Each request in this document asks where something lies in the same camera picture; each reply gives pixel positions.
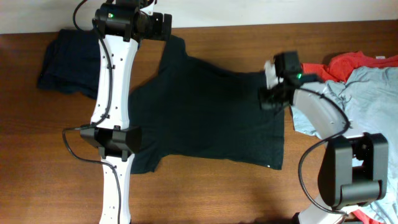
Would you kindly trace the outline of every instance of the pile of clothes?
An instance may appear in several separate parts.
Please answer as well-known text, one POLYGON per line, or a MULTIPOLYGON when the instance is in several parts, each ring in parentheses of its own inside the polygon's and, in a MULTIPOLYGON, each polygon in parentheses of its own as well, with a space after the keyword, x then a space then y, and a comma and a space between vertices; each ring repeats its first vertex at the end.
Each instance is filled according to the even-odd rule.
MULTIPOLYGON (((362 52, 347 53, 333 58, 329 65, 305 63, 302 67, 305 73, 317 73, 326 81, 323 94, 363 131, 387 138, 387 194, 354 214, 364 223, 398 223, 398 55, 377 59, 362 52)), ((292 112, 296 131, 317 135, 303 113, 294 107, 292 112)))

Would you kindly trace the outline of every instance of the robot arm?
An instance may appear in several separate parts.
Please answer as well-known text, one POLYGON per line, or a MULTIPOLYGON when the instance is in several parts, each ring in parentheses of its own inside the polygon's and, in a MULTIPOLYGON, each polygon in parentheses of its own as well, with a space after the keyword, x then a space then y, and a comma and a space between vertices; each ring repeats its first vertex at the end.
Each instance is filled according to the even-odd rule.
POLYGON ((320 196, 295 216, 296 223, 339 223, 343 220, 342 213, 382 199, 387 187, 385 137, 363 133, 354 121, 349 121, 349 128, 342 136, 330 138, 347 127, 348 119, 336 105, 323 98, 326 86, 316 75, 303 75, 296 52, 276 55, 275 65, 267 62, 265 70, 267 86, 259 91, 261 107, 281 110, 295 106, 307 116, 320 137, 327 139, 318 176, 320 196), (363 161, 363 165, 352 167, 354 157, 363 161))
POLYGON ((98 97, 91 123, 103 121, 82 129, 80 135, 98 148, 101 161, 111 164, 118 177, 117 181, 112 169, 103 165, 100 223, 131 222, 130 171, 134 153, 141 145, 141 129, 130 127, 128 115, 132 63, 142 39, 167 40, 171 34, 172 16, 153 12, 154 4, 155 0, 116 0, 115 4, 104 3, 95 14, 95 26, 103 35, 104 46, 100 44, 98 97), (109 100, 109 112, 106 112, 109 100))

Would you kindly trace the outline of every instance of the wood grain surface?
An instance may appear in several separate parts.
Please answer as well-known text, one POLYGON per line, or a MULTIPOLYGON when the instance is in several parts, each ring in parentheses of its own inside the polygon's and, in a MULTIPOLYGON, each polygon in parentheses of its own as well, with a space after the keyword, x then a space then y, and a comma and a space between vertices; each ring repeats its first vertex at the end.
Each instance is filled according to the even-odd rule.
MULTIPOLYGON (((298 50, 307 63, 327 62, 333 54, 357 50, 371 57, 398 54, 397 21, 174 29, 173 34, 186 40, 189 55, 237 72, 261 70, 266 60, 285 50, 298 50)), ((56 36, 0 35, 0 223, 100 219, 102 167, 72 158, 61 137, 62 128, 90 120, 95 101, 79 93, 63 95, 35 87, 46 46, 56 36)), ((132 89, 155 76, 163 47, 163 42, 143 42, 132 69, 132 89)), ((69 140, 78 155, 100 158, 78 133, 69 140)), ((290 219, 310 204, 300 188, 297 165, 316 140, 293 130, 287 110, 282 170, 167 156, 156 172, 131 177, 133 223, 290 219)), ((314 197, 323 153, 324 149, 316 150, 303 168, 314 197)))

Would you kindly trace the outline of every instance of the folded dark cloth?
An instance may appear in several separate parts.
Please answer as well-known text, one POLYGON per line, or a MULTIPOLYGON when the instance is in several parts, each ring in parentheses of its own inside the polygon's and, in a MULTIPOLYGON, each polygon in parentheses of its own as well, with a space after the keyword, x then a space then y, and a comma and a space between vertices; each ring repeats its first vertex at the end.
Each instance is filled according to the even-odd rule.
POLYGON ((235 73, 189 57, 183 39, 166 43, 159 74, 129 97, 130 124, 142 128, 133 174, 161 158, 230 159, 281 169, 284 114, 260 109, 264 71, 235 73))
POLYGON ((46 50, 37 88, 96 99, 100 77, 100 46, 94 32, 62 29, 46 50))

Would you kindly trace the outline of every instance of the white wall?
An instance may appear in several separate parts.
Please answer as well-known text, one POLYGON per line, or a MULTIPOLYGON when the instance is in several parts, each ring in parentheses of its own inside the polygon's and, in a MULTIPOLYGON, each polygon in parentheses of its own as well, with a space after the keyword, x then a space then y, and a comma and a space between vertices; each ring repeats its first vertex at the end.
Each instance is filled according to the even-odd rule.
MULTIPOLYGON (((0 33, 50 32, 73 27, 80 0, 1 0, 0 33)), ((77 21, 91 28, 105 0, 89 0, 77 21)), ((155 11, 173 15, 173 27, 398 19, 398 0, 158 0, 155 11)))

